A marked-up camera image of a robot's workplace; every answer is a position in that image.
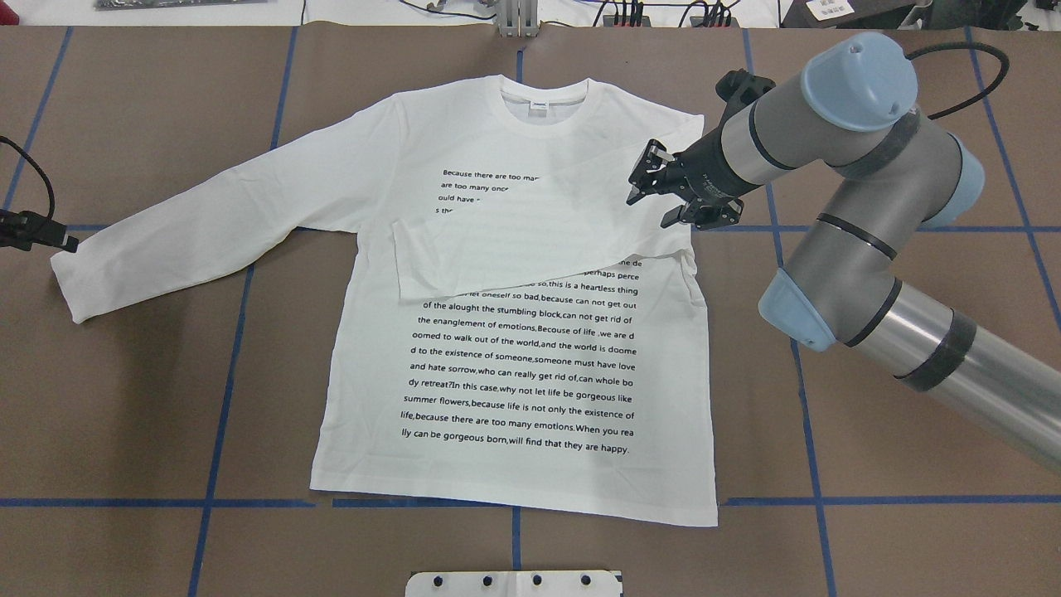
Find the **gray robot arm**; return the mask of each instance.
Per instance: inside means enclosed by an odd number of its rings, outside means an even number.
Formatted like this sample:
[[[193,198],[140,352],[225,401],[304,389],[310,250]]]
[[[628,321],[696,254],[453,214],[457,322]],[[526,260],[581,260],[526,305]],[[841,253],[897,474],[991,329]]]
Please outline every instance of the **gray robot arm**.
[[[843,182],[763,295],[763,318],[812,350],[865,353],[1061,473],[1061,374],[889,270],[918,227],[949,224],[984,186],[976,158],[917,107],[902,49],[863,33],[771,86],[683,152],[650,141],[627,203],[673,192],[686,203],[662,225],[708,229],[735,223],[740,196],[824,160]]]

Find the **shirt sleeve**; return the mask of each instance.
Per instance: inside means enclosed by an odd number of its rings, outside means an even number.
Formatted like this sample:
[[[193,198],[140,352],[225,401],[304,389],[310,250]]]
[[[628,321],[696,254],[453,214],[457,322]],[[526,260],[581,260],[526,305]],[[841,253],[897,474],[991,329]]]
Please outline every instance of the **shirt sleeve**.
[[[297,226],[358,231],[389,186],[401,116],[383,100],[54,254],[73,321],[236,271]]]
[[[699,138],[702,119],[659,137]],[[681,199],[649,195],[626,205],[627,178],[644,145],[595,156],[494,199],[431,218],[392,223],[402,301],[556,279],[636,257],[689,252],[686,226],[660,228]]]

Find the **blue plastic cap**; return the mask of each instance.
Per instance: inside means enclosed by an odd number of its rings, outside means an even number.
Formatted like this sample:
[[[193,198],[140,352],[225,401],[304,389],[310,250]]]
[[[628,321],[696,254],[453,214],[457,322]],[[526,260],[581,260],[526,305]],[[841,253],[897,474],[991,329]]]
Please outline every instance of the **blue plastic cap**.
[[[836,343],[821,314],[784,269],[778,269],[760,298],[759,315],[812,351],[820,353]]]
[[[980,160],[969,153],[966,145],[961,143],[961,139],[954,135],[951,137],[958,142],[958,148],[961,151],[961,174],[958,174],[958,186],[954,188],[954,194],[947,199],[946,205],[935,215],[922,222],[923,226],[929,228],[945,226],[957,220],[958,215],[964,213],[976,203],[976,199],[980,197],[980,192],[984,191],[984,165],[980,164]]]
[[[903,49],[873,32],[811,58],[800,73],[800,87],[818,116],[859,133],[891,126],[918,98],[918,77]]]

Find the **red object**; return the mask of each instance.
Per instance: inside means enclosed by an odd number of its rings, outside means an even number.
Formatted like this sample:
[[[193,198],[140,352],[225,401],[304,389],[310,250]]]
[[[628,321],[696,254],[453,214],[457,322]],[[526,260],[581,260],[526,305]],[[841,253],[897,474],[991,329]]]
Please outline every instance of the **red object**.
[[[18,15],[3,0],[0,0],[0,24],[18,24]]]

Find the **neckline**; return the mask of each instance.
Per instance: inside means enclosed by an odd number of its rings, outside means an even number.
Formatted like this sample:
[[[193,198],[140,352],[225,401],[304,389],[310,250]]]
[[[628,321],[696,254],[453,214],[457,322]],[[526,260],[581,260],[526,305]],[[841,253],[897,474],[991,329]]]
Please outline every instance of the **neckline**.
[[[501,123],[515,133],[526,137],[549,138],[559,137],[575,130],[578,125],[592,116],[599,103],[599,84],[592,78],[554,89],[539,89],[522,83],[517,83],[503,74],[487,77],[487,98],[490,110]],[[505,96],[515,96],[526,101],[573,102],[581,101],[575,113],[554,124],[532,124],[524,122],[508,110]]]

